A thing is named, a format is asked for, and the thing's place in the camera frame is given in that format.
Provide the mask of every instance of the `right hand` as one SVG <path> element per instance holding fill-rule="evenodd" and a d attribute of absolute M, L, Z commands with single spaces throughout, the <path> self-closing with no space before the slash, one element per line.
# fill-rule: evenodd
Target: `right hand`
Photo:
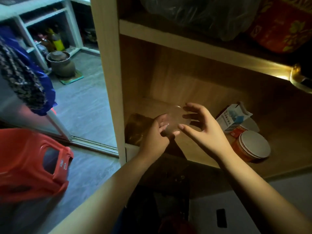
<path fill-rule="evenodd" d="M 200 128 L 201 131 L 196 131 L 184 124 L 179 124 L 178 128 L 194 140 L 209 156 L 217 160 L 233 153 L 233 149 L 219 123 L 207 108 L 196 103 L 186 103 L 186 107 L 183 109 L 187 112 L 193 112 L 183 115 L 183 118 L 192 119 L 190 125 Z"/>

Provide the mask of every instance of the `red plastic stool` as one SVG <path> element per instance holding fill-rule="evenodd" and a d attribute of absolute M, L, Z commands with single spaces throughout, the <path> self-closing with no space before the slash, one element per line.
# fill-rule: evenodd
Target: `red plastic stool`
<path fill-rule="evenodd" d="M 0 202 L 54 196 L 67 189 L 69 147 L 27 129 L 0 130 Z"/>

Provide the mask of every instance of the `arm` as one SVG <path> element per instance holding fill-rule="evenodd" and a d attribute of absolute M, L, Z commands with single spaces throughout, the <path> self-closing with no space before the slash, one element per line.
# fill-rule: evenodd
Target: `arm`
<path fill-rule="evenodd" d="M 214 158 L 261 233 L 312 233 L 311 222 L 232 150 L 218 122 L 199 104 L 187 103 L 183 115 L 201 131 L 179 124 L 182 132 Z"/>
<path fill-rule="evenodd" d="M 155 118 L 141 142 L 139 153 L 50 233 L 110 233 L 142 175 L 165 151 L 170 137 L 179 134 L 176 131 L 170 137 L 160 135 L 166 129 L 165 119 L 165 114 Z"/>

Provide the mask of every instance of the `bottle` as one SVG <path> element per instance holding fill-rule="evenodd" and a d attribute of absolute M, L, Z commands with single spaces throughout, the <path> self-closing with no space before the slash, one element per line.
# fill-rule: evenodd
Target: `bottle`
<path fill-rule="evenodd" d="M 52 40 L 54 46 L 56 47 L 57 51 L 63 51 L 65 50 L 65 47 L 63 45 L 62 40 L 60 39 L 60 36 L 56 33 L 51 28 L 47 29 L 47 33 Z"/>
<path fill-rule="evenodd" d="M 38 37 L 41 41 L 41 45 L 45 46 L 49 52 L 55 51 L 54 45 L 47 39 L 46 35 L 38 34 Z"/>
<path fill-rule="evenodd" d="M 60 36 L 60 39 L 62 40 L 64 47 L 69 48 L 70 44 L 65 31 L 58 24 L 54 24 L 53 30 L 56 34 Z"/>

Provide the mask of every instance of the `clothing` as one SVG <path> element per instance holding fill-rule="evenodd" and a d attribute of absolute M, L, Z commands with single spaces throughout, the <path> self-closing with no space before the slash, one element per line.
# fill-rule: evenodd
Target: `clothing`
<path fill-rule="evenodd" d="M 0 27 L 0 70 L 33 113 L 44 116 L 57 105 L 50 78 L 29 58 L 8 26 Z"/>

